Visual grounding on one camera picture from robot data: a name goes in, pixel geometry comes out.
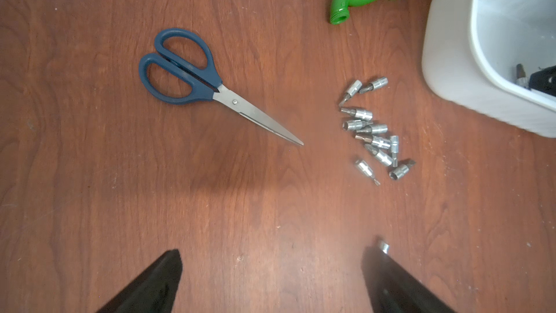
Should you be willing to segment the silver bit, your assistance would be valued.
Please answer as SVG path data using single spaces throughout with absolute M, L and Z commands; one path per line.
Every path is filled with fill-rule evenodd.
M 376 245 L 382 253 L 384 254 L 389 253 L 389 244 L 385 240 L 383 239 L 378 240 Z

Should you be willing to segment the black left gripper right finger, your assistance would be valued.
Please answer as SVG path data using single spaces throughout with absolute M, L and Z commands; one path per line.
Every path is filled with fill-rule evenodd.
M 454 311 L 377 246 L 365 248 L 361 269 L 374 312 Z

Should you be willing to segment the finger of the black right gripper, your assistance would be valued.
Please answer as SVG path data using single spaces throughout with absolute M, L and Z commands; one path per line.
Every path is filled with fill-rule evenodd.
M 533 73 L 529 78 L 529 88 L 534 91 L 556 97 L 555 92 L 556 66 L 544 68 Z

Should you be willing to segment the dark bit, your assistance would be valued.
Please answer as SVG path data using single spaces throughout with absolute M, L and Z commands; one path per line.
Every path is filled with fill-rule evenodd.
M 529 78 L 526 75 L 526 71 L 522 64 L 516 65 L 516 80 L 515 84 L 519 85 L 522 88 L 529 89 Z

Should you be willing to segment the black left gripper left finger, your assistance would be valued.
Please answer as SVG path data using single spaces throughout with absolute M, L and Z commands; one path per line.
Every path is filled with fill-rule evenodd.
M 181 275 L 179 250 L 168 250 L 98 312 L 171 312 Z

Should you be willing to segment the silver socket bit nine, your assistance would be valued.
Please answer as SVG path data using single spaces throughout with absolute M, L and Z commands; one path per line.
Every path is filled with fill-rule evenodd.
M 367 178 L 370 178 L 371 180 L 373 180 L 373 182 L 377 185 L 380 186 L 381 183 L 378 181 L 378 179 L 376 178 L 376 175 L 372 169 L 372 167 L 369 165 L 369 163 L 367 163 L 366 161 L 364 161 L 363 159 L 358 159 L 355 162 L 355 167 L 357 168 L 357 170 L 359 172 L 361 172 L 364 176 L 366 176 Z

